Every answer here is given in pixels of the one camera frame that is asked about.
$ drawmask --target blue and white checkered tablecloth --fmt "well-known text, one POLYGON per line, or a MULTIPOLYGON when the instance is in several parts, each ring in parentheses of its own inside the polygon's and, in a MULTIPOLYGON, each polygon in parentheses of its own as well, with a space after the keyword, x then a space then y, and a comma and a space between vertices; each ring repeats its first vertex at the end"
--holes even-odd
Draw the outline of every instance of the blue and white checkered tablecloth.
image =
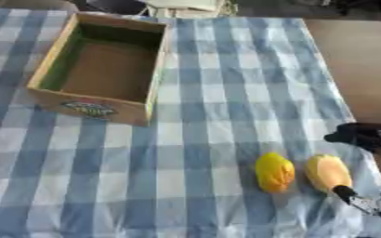
POLYGON ((24 89, 65 12, 0 9, 0 237, 381 237, 367 217, 314 190, 314 153, 344 159, 378 195, 372 156, 322 136, 353 120, 302 20, 171 24, 149 127, 34 106, 24 89), (251 165, 279 152, 289 192, 261 191, 251 165))

